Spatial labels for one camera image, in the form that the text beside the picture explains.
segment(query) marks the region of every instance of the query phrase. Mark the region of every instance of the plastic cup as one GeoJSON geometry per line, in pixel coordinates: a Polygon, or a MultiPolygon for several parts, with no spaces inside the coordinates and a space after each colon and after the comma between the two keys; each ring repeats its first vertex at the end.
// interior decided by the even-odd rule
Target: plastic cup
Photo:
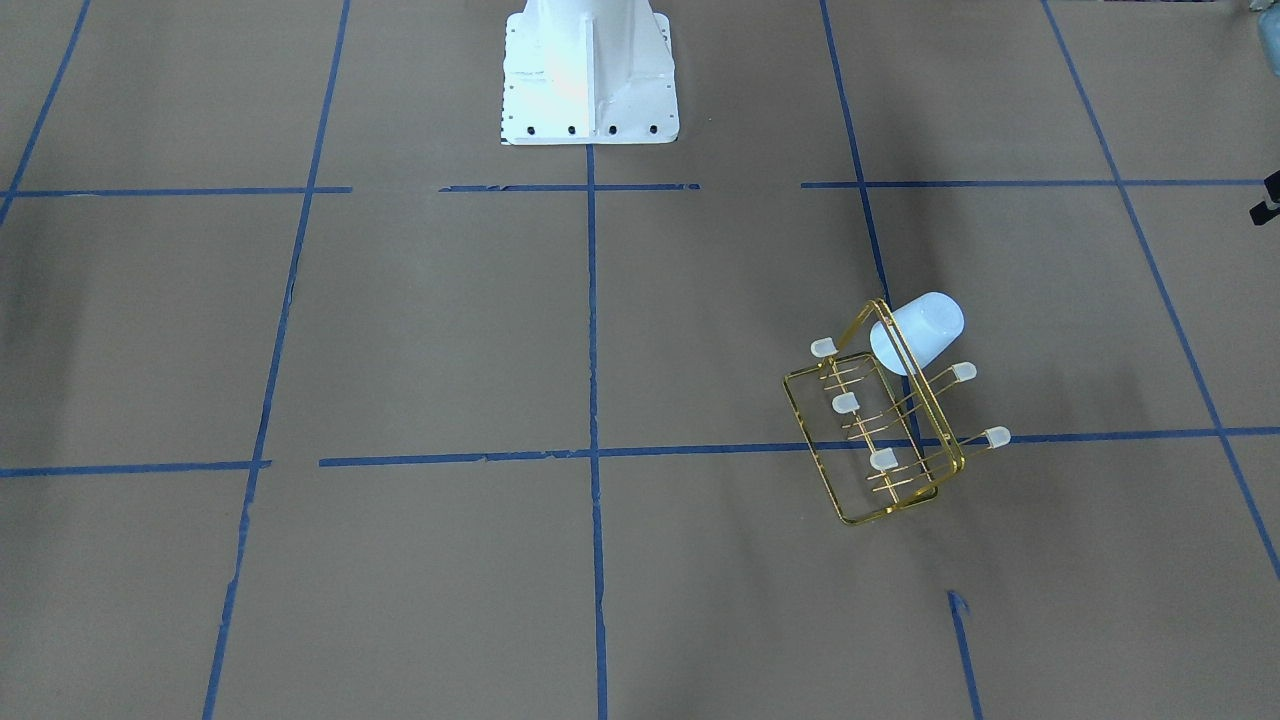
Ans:
{"type": "MultiPolygon", "coordinates": [[[[906,345],[915,354],[915,361],[923,370],[937,359],[951,342],[964,331],[964,311],[951,297],[941,292],[927,292],[893,311],[906,345]]],[[[872,327],[872,352],[882,365],[899,375],[906,369],[897,356],[895,343],[888,337],[882,323],[872,327]]]]}
{"type": "Polygon", "coordinates": [[[1280,76],[1280,5],[1272,5],[1258,17],[1258,35],[1271,72],[1280,76]]]}

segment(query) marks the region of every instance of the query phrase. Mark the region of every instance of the small white cap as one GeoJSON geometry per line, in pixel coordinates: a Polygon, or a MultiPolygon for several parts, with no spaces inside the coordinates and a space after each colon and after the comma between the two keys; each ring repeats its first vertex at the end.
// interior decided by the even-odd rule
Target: small white cap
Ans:
{"type": "Polygon", "coordinates": [[[859,407],[861,407],[861,404],[858,402],[858,396],[851,392],[837,395],[831,398],[831,409],[841,415],[856,413],[859,407]]]}
{"type": "Polygon", "coordinates": [[[982,434],[987,436],[987,447],[991,448],[1005,447],[1006,445],[1009,445],[1009,441],[1012,437],[1009,433],[1009,428],[1004,425],[987,428],[986,430],[982,432],[982,434]]]}
{"type": "Polygon", "coordinates": [[[956,382],[963,383],[978,377],[978,368],[973,363],[956,363],[951,365],[951,372],[956,375],[956,382]]]}
{"type": "Polygon", "coordinates": [[[813,352],[813,356],[819,360],[823,357],[831,357],[836,354],[836,342],[829,337],[815,340],[809,345],[809,352],[813,352]]]}
{"type": "Polygon", "coordinates": [[[881,471],[897,468],[897,456],[893,455],[893,448],[884,447],[872,452],[872,468],[881,471]]]}

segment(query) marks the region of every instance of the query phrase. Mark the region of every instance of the gold wire rack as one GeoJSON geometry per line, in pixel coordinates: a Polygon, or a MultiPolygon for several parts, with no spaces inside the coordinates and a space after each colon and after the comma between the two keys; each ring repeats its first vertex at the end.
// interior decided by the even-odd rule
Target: gold wire rack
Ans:
{"type": "Polygon", "coordinates": [[[977,377],[977,368],[972,363],[959,363],[932,378],[925,377],[883,300],[869,301],[838,341],[820,340],[813,343],[813,352],[820,356],[819,363],[787,374],[782,379],[782,387],[836,515],[847,525],[869,523],[933,500],[938,495],[938,486],[964,470],[968,457],[1001,447],[1010,439],[1009,430],[998,425],[966,439],[951,430],[938,396],[977,377]],[[890,374],[874,352],[840,355],[872,320],[883,325],[893,351],[908,372],[901,391],[895,391],[895,383],[890,380],[890,374]],[[829,400],[831,409],[840,419],[845,442],[835,443],[835,450],[865,450],[869,454],[867,460],[872,470],[865,480],[873,510],[849,515],[841,505],[836,484],[819,452],[819,443],[814,442],[810,425],[796,401],[795,389],[801,380],[820,383],[822,395],[829,400]],[[878,397],[881,405],[868,402],[872,397],[878,397]],[[929,430],[927,438],[919,432],[922,420],[929,430]],[[899,459],[897,450],[909,456],[899,459]]]}

